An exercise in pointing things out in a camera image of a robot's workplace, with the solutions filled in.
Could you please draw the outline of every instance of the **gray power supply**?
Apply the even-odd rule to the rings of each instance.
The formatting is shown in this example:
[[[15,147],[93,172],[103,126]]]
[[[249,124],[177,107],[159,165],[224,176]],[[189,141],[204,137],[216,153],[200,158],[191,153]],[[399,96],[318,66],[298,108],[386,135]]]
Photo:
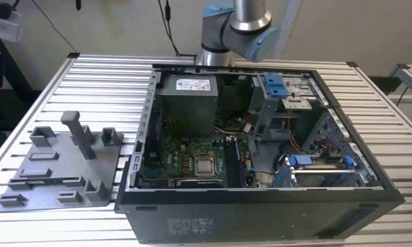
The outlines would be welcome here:
[[[171,75],[163,83],[156,94],[165,109],[165,131],[183,136],[211,135],[219,99],[215,75]]]

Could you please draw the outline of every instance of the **white label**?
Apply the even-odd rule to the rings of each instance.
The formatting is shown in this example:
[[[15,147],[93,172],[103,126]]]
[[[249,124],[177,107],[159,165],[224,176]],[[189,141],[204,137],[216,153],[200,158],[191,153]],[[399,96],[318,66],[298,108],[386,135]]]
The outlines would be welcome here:
[[[179,79],[176,90],[209,91],[209,80]]]
[[[251,128],[252,128],[252,125],[247,124],[243,131],[244,131],[245,133],[248,133],[249,130],[251,130]]]

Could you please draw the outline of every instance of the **green circuit board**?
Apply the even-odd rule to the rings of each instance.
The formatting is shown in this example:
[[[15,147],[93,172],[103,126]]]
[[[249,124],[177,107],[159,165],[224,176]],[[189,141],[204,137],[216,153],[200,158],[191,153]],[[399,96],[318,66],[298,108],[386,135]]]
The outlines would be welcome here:
[[[249,159],[247,141],[239,142],[239,150],[243,165]],[[215,161],[215,176],[201,179],[219,179],[227,187],[227,172],[223,152],[223,139],[179,138],[165,136],[163,165],[157,173],[144,172],[144,187],[171,188],[177,180],[197,179],[195,176],[196,157],[211,157]],[[255,181],[255,175],[247,174]]]

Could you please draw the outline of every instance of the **sticker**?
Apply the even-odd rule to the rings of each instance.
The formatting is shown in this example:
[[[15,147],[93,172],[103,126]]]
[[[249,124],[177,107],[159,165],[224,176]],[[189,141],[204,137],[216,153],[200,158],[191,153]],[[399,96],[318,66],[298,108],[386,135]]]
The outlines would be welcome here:
[[[249,132],[249,130],[251,130],[251,128],[252,128],[252,125],[251,124],[245,124],[245,127],[244,127],[244,132],[245,133],[248,133]]]
[[[176,90],[211,91],[209,80],[179,79]]]
[[[213,218],[168,219],[171,235],[208,235],[212,233]]]

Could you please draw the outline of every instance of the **power supply label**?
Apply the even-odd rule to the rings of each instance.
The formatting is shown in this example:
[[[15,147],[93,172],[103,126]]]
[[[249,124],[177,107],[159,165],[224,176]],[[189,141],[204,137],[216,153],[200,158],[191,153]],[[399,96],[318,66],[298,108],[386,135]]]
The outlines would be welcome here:
[[[176,90],[211,91],[209,80],[179,79]]]

